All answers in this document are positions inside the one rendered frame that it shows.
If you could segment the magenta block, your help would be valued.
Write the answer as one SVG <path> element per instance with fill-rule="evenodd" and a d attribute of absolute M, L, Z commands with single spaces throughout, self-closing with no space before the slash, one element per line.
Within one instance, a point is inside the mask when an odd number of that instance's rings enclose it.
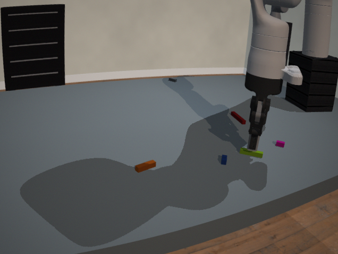
<path fill-rule="evenodd" d="M 285 144 L 285 142 L 283 142 L 283 141 L 277 140 L 277 142 L 276 142 L 276 146 L 279 146 L 279 147 L 284 147 L 284 144 Z"/>

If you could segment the orange rod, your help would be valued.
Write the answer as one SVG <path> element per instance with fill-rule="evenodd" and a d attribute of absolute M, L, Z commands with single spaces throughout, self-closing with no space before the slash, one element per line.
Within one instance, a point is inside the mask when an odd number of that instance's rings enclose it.
<path fill-rule="evenodd" d="M 156 167 L 156 162 L 154 160 L 150 160 L 148 162 L 136 165 L 135 171 L 137 171 L 139 173 L 139 172 L 148 170 L 148 169 L 153 168 L 153 167 Z"/>

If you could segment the lime green rod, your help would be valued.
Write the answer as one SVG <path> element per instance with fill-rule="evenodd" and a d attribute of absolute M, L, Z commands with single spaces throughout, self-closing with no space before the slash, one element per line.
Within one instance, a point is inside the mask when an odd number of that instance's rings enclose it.
<path fill-rule="evenodd" d="M 249 156 L 255 156 L 255 157 L 263 157 L 263 152 L 262 151 L 248 151 L 247 148 L 241 148 L 240 149 L 240 154 L 244 154 L 244 155 L 249 155 Z"/>

